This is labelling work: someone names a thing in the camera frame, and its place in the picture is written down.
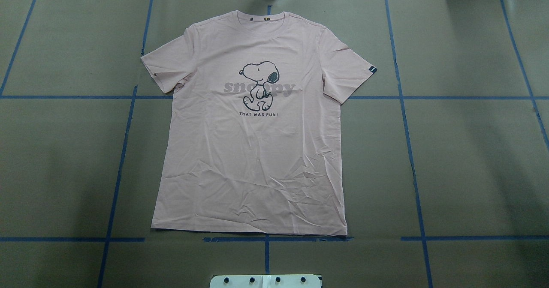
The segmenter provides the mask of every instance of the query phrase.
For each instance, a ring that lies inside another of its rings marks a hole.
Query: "shirt's left sleeve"
[[[324,94],[343,104],[377,68],[355,54],[328,28],[318,43],[320,66],[324,80]]]

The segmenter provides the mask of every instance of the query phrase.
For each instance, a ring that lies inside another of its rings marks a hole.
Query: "cartoon dog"
[[[240,71],[240,75],[244,75],[257,83],[250,90],[250,97],[244,97],[244,105],[253,111],[267,111],[273,104],[273,96],[265,89],[265,83],[276,83],[279,79],[278,69],[275,64],[270,61],[263,61],[259,64],[246,64]]]

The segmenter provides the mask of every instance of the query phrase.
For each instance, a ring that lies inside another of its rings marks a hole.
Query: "pink t-shirt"
[[[173,90],[153,228],[347,235],[340,106],[375,67],[289,12],[210,18],[141,59]]]

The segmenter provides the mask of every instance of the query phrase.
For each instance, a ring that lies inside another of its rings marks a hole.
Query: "shirt's right sleeve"
[[[168,93],[195,72],[198,51],[198,33],[192,25],[182,36],[142,56],[141,61],[162,92]]]

